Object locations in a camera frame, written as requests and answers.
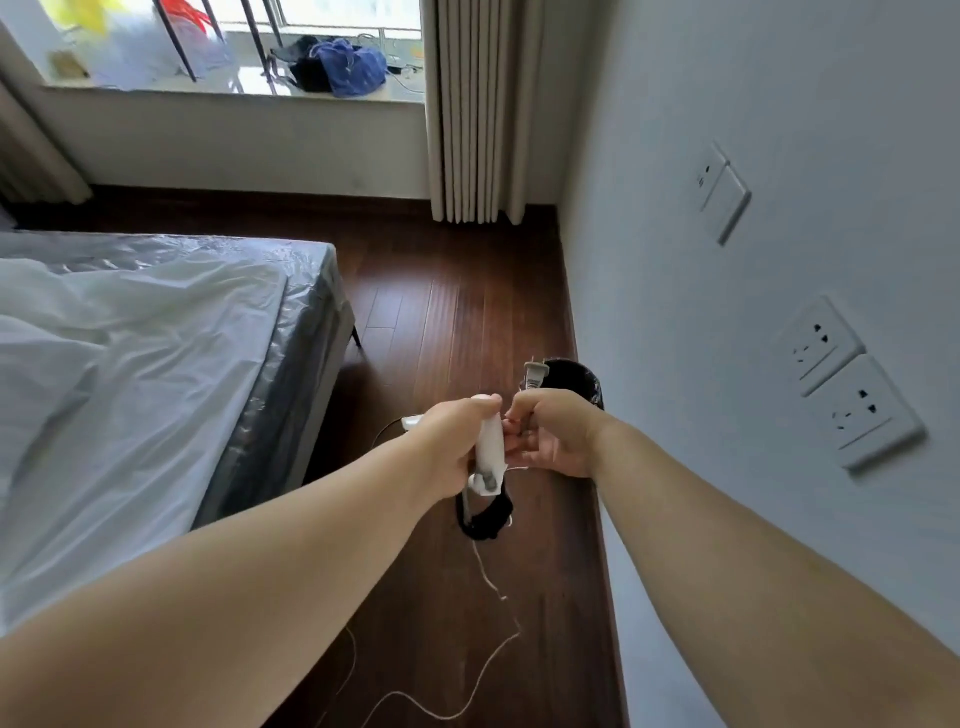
plastic-wrapped mattress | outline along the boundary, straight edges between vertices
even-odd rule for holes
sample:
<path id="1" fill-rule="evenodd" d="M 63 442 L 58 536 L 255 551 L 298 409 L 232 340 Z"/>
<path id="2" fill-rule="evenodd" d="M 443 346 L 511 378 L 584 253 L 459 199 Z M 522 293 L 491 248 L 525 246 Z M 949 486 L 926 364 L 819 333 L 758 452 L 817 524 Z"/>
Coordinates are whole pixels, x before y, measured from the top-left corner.
<path id="1" fill-rule="evenodd" d="M 287 488 L 314 395 L 328 374 L 334 335 L 344 318 L 346 297 L 333 246 L 262 238 L 0 233 L 0 257 L 38 260 L 58 274 L 138 270 L 199 250 L 272 262 L 288 280 L 263 368 L 210 480 L 194 527 L 253 507 Z"/>

beige curtain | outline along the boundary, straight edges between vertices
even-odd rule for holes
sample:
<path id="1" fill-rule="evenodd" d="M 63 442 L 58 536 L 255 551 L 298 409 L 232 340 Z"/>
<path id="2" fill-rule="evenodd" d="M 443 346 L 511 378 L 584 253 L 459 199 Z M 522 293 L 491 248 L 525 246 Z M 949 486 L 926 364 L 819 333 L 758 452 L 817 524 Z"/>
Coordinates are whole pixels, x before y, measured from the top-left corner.
<path id="1" fill-rule="evenodd" d="M 526 208 L 543 0 L 420 0 L 435 220 Z"/>
<path id="2" fill-rule="evenodd" d="M 0 196 L 12 203 L 78 205 L 92 193 L 0 82 Z"/>

person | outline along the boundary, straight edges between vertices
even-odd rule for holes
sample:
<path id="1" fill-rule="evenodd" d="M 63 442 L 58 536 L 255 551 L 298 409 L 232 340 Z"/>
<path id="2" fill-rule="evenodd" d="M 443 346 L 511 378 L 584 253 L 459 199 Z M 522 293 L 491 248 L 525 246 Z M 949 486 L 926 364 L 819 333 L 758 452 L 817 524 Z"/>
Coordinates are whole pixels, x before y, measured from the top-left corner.
<path id="1" fill-rule="evenodd" d="M 0 724 L 260 726 L 420 517 L 464 487 L 480 425 L 500 406 L 438 404 L 340 471 L 27 620 L 0 641 Z M 641 432 L 551 390 L 517 394 L 503 426 L 512 465 L 596 482 L 660 619 L 732 728 L 960 725 L 950 650 Z"/>

black strap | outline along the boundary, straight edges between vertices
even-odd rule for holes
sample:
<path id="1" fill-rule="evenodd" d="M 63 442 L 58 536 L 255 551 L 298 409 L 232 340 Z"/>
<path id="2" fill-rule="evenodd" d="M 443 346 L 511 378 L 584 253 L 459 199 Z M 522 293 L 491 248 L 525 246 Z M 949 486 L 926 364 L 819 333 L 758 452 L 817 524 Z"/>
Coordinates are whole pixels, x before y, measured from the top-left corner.
<path id="1" fill-rule="evenodd" d="M 455 498 L 457 506 L 457 523 L 460 529 L 474 541 L 495 539 L 500 529 L 507 524 L 514 512 L 514 502 L 507 494 L 507 484 L 500 489 L 500 495 L 493 499 L 482 513 L 478 513 L 467 523 L 464 500 L 467 498 L 466 489 Z"/>

hand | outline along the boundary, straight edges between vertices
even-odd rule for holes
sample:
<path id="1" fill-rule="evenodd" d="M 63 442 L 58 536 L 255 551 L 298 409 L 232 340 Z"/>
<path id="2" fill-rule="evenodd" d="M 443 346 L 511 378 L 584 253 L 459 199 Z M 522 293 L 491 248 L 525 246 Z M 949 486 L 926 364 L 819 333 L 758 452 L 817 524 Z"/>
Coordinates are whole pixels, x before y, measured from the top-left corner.
<path id="1" fill-rule="evenodd" d="M 407 437 L 429 458 L 430 488 L 436 500 L 467 486 L 480 425 L 500 413 L 503 399 L 445 401 L 431 407 Z"/>
<path id="2" fill-rule="evenodd" d="M 514 395 L 503 421 L 507 465 L 590 477 L 594 443 L 610 415 L 565 389 Z"/>

